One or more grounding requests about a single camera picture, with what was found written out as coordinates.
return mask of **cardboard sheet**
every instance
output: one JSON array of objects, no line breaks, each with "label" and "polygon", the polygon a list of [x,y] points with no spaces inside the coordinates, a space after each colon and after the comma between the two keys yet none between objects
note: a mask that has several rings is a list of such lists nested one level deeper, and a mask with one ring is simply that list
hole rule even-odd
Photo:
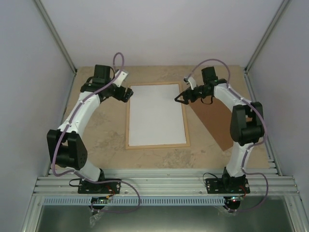
[{"label": "cardboard sheet", "polygon": [[[210,97],[207,97],[204,103],[210,103]],[[233,146],[230,136],[232,113],[220,100],[213,98],[211,105],[197,100],[190,103],[190,106],[223,151]]]}]

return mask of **black bracket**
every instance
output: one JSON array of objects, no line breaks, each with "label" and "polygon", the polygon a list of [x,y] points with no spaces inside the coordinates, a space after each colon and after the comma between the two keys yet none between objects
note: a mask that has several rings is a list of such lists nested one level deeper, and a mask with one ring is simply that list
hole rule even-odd
[{"label": "black bracket", "polygon": [[231,177],[226,168],[222,178],[207,178],[205,179],[206,189],[208,194],[246,194],[250,193],[250,187],[246,175],[240,177]]},{"label": "black bracket", "polygon": [[[47,144],[51,162],[53,161],[54,152],[61,133],[60,130],[49,130],[47,133]],[[75,131],[65,133],[58,150],[56,164],[63,168],[71,167],[80,170],[87,161],[87,155],[87,149],[80,135]]]},{"label": "black bracket", "polygon": [[208,85],[212,81],[218,80],[216,71],[213,66],[206,67],[202,69],[201,71],[202,71],[203,82],[205,85]]},{"label": "black bracket", "polygon": [[[251,105],[263,117],[262,104],[251,102]],[[234,142],[244,146],[248,143],[257,143],[264,135],[264,128],[260,118],[249,106],[235,105],[232,111],[230,134]]]},{"label": "black bracket", "polygon": [[[94,76],[87,79],[87,81],[81,87],[81,92],[95,92],[107,85],[112,80],[110,77],[110,70],[113,70],[110,66],[96,65]],[[129,98],[133,95],[133,91],[130,88],[127,88],[126,90],[126,88],[123,86],[118,87],[115,84],[111,84],[105,90],[97,93],[97,95],[100,98],[100,102],[106,100],[109,97],[114,97],[115,99],[122,102],[128,102]]]},{"label": "black bracket", "polygon": [[110,182],[106,184],[93,184],[88,181],[80,180],[77,192],[79,194],[119,194],[121,182]]}]

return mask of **white wall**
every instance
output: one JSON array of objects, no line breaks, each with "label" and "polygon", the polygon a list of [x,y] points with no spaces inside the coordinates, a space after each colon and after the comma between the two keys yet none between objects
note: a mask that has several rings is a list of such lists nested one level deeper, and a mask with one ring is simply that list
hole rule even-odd
[{"label": "white wall", "polygon": [[283,173],[309,215],[309,1],[292,1],[250,71]]},{"label": "white wall", "polygon": [[281,0],[42,0],[74,64],[245,66]]},{"label": "white wall", "polygon": [[0,231],[21,230],[73,75],[31,0],[0,3]]}]

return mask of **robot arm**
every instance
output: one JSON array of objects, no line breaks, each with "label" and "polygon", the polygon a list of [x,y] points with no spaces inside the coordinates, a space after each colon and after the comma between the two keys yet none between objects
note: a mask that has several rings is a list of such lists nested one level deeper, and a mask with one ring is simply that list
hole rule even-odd
[{"label": "robot arm", "polygon": [[89,94],[102,88],[111,81],[110,70],[111,67],[109,66],[95,66],[94,76],[88,78],[86,83],[81,87],[78,101],[68,118],[57,130],[49,130],[47,134],[50,160],[52,161],[58,139],[65,127],[68,124],[70,125],[59,147],[56,164],[60,167],[69,167],[78,170],[83,176],[93,181],[103,181],[105,177],[104,172],[94,166],[87,157],[87,149],[82,141],[85,127],[95,109],[104,100],[109,97],[114,97],[119,101],[127,102],[133,95],[133,91],[130,88],[126,90],[126,88],[121,86],[122,82],[128,76],[127,72],[122,71],[119,77],[108,88],[83,101]]},{"label": "robot arm", "polygon": [[[229,163],[224,169],[222,176],[223,192],[234,191],[239,186],[247,186],[247,179],[242,171],[242,161],[246,150],[253,144],[257,143],[259,138],[264,135],[262,122],[256,116],[255,112],[241,100],[250,103],[261,115],[263,108],[259,102],[251,102],[245,98],[237,98],[232,92],[236,93],[230,86],[226,86],[226,80],[218,79],[213,67],[207,67],[202,70],[204,85],[197,86],[193,77],[185,78],[184,81],[190,84],[190,87],[175,98],[175,101],[189,104],[189,101],[195,102],[197,99],[207,96],[219,99],[232,112],[230,135],[234,141],[232,155]],[[252,148],[248,150],[248,155],[243,168],[246,168],[248,157]]]}]

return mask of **purple cable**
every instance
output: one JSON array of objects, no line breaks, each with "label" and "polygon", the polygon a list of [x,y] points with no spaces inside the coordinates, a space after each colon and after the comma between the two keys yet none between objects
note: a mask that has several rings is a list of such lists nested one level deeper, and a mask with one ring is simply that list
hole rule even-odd
[{"label": "purple cable", "polygon": [[114,68],[115,71],[116,71],[115,61],[116,61],[116,56],[117,56],[118,54],[121,55],[121,57],[122,57],[123,60],[125,59],[125,58],[124,58],[124,55],[122,55],[121,52],[117,52],[117,53],[114,55],[114,57],[113,57],[113,59],[112,59],[112,67]]},{"label": "purple cable", "polygon": [[55,152],[54,152],[54,156],[53,156],[53,162],[52,162],[52,170],[53,170],[53,174],[56,176],[56,177],[60,177],[60,176],[63,176],[65,174],[68,174],[68,173],[72,173],[74,172],[74,170],[68,170],[68,171],[65,171],[63,173],[56,173],[56,156],[57,156],[57,153],[58,153],[58,150],[60,148],[60,144],[61,144],[61,141],[66,133],[66,131],[68,130],[69,128],[69,124],[66,125],[66,127],[64,128],[63,132],[61,133],[59,139],[58,139],[58,142],[57,142],[57,145],[56,145],[56,148],[55,148]]},{"label": "purple cable", "polygon": [[239,99],[240,101],[242,101],[243,103],[245,103],[246,105],[248,105],[248,106],[256,113],[256,115],[258,116],[258,118],[261,120],[262,125],[263,125],[263,128],[264,128],[264,132],[265,132],[265,133],[264,133],[263,140],[262,140],[261,142],[258,142],[258,143],[256,143],[256,144],[253,144],[253,145],[249,146],[249,147],[247,148],[247,150],[246,150],[246,152],[245,152],[245,155],[244,155],[244,157],[243,157],[243,159],[242,159],[242,162],[241,162],[241,169],[242,169],[243,173],[245,173],[246,175],[261,175],[261,176],[265,179],[265,181],[266,181],[266,193],[265,193],[263,199],[261,200],[261,202],[260,202],[259,204],[257,204],[257,205],[254,206],[254,207],[251,207],[251,208],[249,208],[249,209],[234,210],[234,209],[228,208],[228,207],[225,205],[225,208],[226,208],[227,210],[231,211],[231,212],[236,212],[236,211],[237,211],[237,212],[248,212],[248,211],[251,211],[251,210],[254,210],[254,209],[259,208],[259,207],[266,201],[266,198],[267,198],[267,196],[268,196],[268,189],[269,189],[269,186],[268,186],[267,177],[266,177],[263,173],[248,173],[248,172],[246,172],[246,171],[244,170],[244,165],[245,165],[246,158],[247,158],[247,156],[248,156],[248,151],[249,151],[251,148],[255,147],[255,146],[259,146],[259,145],[263,144],[263,143],[266,141],[266,139],[267,139],[267,128],[266,128],[266,124],[265,124],[265,121],[264,121],[263,117],[261,116],[261,114],[260,114],[249,102],[247,102],[246,100],[244,100],[241,96],[239,96],[236,92],[234,92],[234,91],[230,88],[229,82],[230,82],[230,79],[231,79],[231,72],[230,72],[230,69],[229,69],[229,67],[227,66],[227,64],[225,64],[223,61],[221,61],[221,60],[219,60],[219,59],[206,59],[206,60],[200,62],[198,65],[196,65],[195,68],[190,72],[190,74],[188,75],[188,77],[190,77],[190,76],[194,73],[194,71],[195,71],[200,65],[202,65],[203,63],[208,62],[208,61],[217,61],[217,62],[222,63],[222,64],[225,66],[225,68],[226,68],[226,70],[227,70],[227,73],[228,73],[228,78],[227,78],[227,82],[226,82],[227,90],[228,90],[230,93],[232,93],[237,99]]}]

